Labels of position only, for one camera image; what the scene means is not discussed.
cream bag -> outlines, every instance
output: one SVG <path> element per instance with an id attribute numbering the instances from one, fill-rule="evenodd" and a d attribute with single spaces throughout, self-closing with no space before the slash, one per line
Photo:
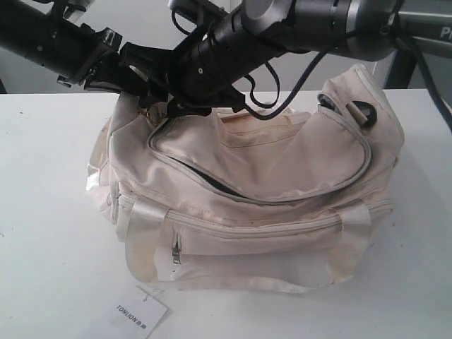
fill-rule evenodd
<path id="1" fill-rule="evenodd" d="M 361 65 L 327 81 L 319 101 L 313 114 L 270 121 L 227 110 L 166 120 L 164 105 L 143 112 L 121 95 L 87 190 L 117 226 L 133 276 L 156 288 L 291 293 L 349 280 L 393 209 L 403 131 Z"/>

table surface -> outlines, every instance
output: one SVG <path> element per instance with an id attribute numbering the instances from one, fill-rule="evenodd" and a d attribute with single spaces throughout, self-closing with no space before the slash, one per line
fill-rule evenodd
<path id="1" fill-rule="evenodd" d="M 452 136 L 426 91 L 387 95 L 406 133 L 391 180 L 395 212 L 355 278 L 300 296 L 163 292 L 157 299 L 170 311 L 151 338 L 451 337 Z M 76 338 L 133 284 L 114 226 L 84 192 L 116 99 L 0 96 L 4 339 Z M 313 112 L 316 93 L 300 93 L 292 106 Z"/>

